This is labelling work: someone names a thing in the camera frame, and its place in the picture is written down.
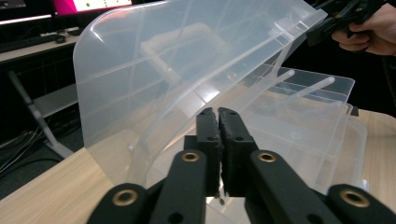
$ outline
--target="transparent plastic container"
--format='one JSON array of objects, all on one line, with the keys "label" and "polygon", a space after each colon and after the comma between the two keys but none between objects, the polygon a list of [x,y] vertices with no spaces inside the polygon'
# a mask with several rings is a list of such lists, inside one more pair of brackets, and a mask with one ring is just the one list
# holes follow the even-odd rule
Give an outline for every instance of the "transparent plastic container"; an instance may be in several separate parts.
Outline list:
[{"label": "transparent plastic container", "polygon": [[[223,106],[259,148],[325,191],[342,166],[354,81],[280,66],[325,17],[304,0],[175,0],[103,14],[74,51],[85,148],[114,184],[148,188],[194,134],[195,116]],[[355,162],[347,183],[359,182]],[[207,200],[209,223],[245,222],[241,201],[225,201]]]}]

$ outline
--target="brass screw insert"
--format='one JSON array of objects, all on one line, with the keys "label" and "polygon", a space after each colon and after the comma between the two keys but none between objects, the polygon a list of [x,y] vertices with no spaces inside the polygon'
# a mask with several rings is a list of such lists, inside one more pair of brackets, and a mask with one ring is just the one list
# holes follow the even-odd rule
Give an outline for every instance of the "brass screw insert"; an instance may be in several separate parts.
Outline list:
[{"label": "brass screw insert", "polygon": [[136,191],[132,189],[123,189],[113,196],[113,203],[117,206],[126,206],[134,203],[137,199]]},{"label": "brass screw insert", "polygon": [[188,152],[183,154],[181,158],[183,159],[183,161],[198,161],[199,155],[196,153]]},{"label": "brass screw insert", "polygon": [[267,153],[267,152],[260,153],[258,157],[259,157],[259,160],[265,161],[265,162],[276,161],[276,157],[273,154]]},{"label": "brass screw insert", "polygon": [[368,207],[370,205],[370,202],[366,197],[350,189],[341,190],[340,196],[346,203],[356,207]]}]

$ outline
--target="computer monitor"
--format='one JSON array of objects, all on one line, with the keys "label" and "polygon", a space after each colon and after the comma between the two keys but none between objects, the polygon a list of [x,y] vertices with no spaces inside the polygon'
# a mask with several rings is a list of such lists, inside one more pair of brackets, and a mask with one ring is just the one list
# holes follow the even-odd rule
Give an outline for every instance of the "computer monitor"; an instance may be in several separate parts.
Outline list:
[{"label": "computer monitor", "polygon": [[52,0],[52,3],[55,16],[70,16],[131,6],[132,0]]},{"label": "computer monitor", "polygon": [[0,0],[0,27],[50,18],[46,0]]}]

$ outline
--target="table surface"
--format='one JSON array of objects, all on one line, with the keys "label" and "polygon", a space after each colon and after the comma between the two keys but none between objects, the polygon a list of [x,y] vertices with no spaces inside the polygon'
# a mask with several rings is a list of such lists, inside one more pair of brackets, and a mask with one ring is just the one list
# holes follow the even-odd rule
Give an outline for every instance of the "table surface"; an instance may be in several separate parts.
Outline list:
[{"label": "table surface", "polygon": [[[396,119],[360,110],[359,120],[368,131],[362,178],[395,212]],[[83,148],[0,201],[0,223],[86,223],[113,186]]]}]

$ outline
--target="finger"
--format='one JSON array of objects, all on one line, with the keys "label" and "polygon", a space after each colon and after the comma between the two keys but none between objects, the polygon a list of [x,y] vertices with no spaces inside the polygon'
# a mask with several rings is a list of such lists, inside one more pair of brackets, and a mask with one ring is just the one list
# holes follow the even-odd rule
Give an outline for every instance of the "finger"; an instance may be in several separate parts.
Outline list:
[{"label": "finger", "polygon": [[354,34],[353,36],[348,38],[346,32],[335,31],[334,33],[332,33],[332,39],[343,44],[353,45],[353,44],[363,44],[369,41],[370,36],[366,34]]},{"label": "finger", "polygon": [[366,42],[362,44],[353,44],[353,45],[340,43],[339,46],[341,49],[346,49],[349,51],[359,51],[359,50],[367,49],[369,47],[369,43]]},{"label": "finger", "polygon": [[366,21],[363,24],[357,24],[352,22],[349,24],[349,30],[352,32],[362,32],[366,30],[372,30],[372,23],[370,20]]}]

